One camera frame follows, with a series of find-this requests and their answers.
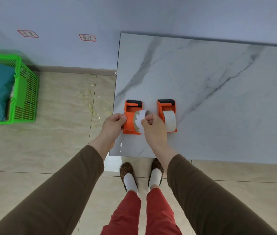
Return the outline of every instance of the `sleeve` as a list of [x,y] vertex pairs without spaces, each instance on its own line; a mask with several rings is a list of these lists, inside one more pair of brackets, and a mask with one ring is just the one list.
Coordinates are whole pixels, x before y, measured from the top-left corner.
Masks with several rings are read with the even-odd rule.
[[238,198],[180,154],[169,163],[168,185],[197,235],[277,234]]
[[71,234],[103,171],[101,156],[85,146],[0,221],[0,234]]

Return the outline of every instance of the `leopard print shoe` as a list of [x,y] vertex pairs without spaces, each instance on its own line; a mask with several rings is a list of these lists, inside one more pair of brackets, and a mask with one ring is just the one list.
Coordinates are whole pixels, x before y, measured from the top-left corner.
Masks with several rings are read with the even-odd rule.
[[121,167],[120,167],[120,177],[121,177],[121,180],[122,180],[122,183],[123,183],[123,185],[124,185],[124,188],[125,188],[125,191],[126,191],[126,192],[127,192],[127,188],[125,187],[125,184],[124,184],[124,182],[123,182],[123,178],[124,178],[125,174],[127,174],[127,173],[132,174],[132,176],[133,176],[133,178],[134,178],[134,181],[135,181],[135,183],[136,183],[136,186],[137,186],[137,188],[138,188],[138,184],[137,184],[137,182],[136,182],[135,175],[134,175],[133,166],[131,165],[131,163],[125,162],[125,163],[123,163],[123,164],[121,165]]
[[164,176],[164,168],[162,167],[162,165],[160,164],[160,161],[158,161],[157,158],[155,158],[153,161],[152,161],[152,166],[150,168],[150,174],[149,174],[149,179],[148,179],[148,184],[147,184],[147,187],[149,186],[149,181],[150,181],[150,177],[152,176],[152,171],[154,169],[158,168],[160,171],[161,171],[161,180],[160,180],[160,183],[159,185],[161,184],[161,181],[162,181],[162,177]]

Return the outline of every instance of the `hand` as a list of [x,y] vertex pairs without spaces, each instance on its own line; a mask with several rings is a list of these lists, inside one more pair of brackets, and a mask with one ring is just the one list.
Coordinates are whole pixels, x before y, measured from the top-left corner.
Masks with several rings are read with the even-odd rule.
[[167,173],[169,163],[177,153],[168,146],[167,130],[164,122],[154,113],[142,119],[142,126],[144,127],[146,142],[160,161],[164,172]]
[[153,152],[167,146],[167,130],[162,119],[157,114],[151,114],[142,119],[145,139]]
[[106,118],[99,136],[89,143],[104,160],[109,150],[113,148],[126,121],[127,117],[124,114],[114,114]]

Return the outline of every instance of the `floor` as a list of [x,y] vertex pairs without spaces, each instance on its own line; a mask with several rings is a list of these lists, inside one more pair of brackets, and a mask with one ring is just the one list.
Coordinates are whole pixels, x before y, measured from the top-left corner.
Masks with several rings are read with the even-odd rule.
[[[114,76],[41,73],[35,123],[0,126],[0,219],[61,168],[101,130],[112,114]],[[108,156],[74,235],[100,234],[125,196],[119,167],[132,163],[142,200],[139,234],[146,225],[146,194],[151,158]],[[277,230],[277,165],[192,163],[246,203]],[[161,190],[183,234],[195,234],[167,180]]]

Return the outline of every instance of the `white sock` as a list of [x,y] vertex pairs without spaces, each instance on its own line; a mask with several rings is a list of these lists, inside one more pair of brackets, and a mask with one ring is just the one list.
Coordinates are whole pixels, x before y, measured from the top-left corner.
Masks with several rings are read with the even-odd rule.
[[136,186],[134,177],[132,176],[131,173],[127,173],[125,174],[124,178],[123,178],[123,182],[125,184],[125,187],[127,188],[127,191],[129,191],[130,189],[134,190],[135,193],[138,193],[138,187]]
[[148,191],[150,191],[150,187],[152,185],[160,186],[161,177],[162,177],[161,170],[159,170],[158,168],[155,168],[154,170],[152,170],[152,175],[150,176],[150,180],[148,184]]

